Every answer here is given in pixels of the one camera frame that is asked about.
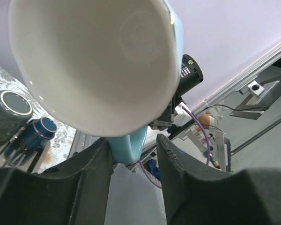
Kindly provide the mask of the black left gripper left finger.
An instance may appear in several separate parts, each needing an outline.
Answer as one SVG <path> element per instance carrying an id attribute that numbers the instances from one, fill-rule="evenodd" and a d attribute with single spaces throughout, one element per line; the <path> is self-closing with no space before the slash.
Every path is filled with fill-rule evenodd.
<path id="1" fill-rule="evenodd" d="M 102 225 L 112 165 L 100 138 L 41 174 L 0 168 L 0 225 Z"/>

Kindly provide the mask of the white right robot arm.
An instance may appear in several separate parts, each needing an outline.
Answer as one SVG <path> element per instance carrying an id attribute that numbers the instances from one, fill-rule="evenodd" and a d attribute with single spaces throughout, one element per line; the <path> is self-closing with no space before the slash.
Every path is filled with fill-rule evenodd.
<path id="1" fill-rule="evenodd" d="M 168 107 L 159 118 L 148 125 L 152 130 L 175 132 L 176 123 L 179 123 L 183 114 L 179 107 L 179 104 L 183 102 L 182 96 L 203 81 L 203 73 L 198 63 L 188 54 L 182 57 L 180 76 L 178 88 Z"/>

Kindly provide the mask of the light blue mug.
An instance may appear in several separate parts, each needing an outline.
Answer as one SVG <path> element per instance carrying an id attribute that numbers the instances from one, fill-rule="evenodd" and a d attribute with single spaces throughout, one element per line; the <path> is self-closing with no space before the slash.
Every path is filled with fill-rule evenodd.
<path id="1" fill-rule="evenodd" d="M 140 159 L 147 126 L 179 84 L 183 30 L 166 0 L 12 0 L 9 42 L 31 95 L 54 118 Z"/>

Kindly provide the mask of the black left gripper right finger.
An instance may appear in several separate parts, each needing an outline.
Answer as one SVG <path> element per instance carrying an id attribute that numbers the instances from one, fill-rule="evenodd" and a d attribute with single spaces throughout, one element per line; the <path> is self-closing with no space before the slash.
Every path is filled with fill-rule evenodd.
<path id="1" fill-rule="evenodd" d="M 281 168 L 227 173 L 156 138 L 167 223 L 281 225 Z"/>

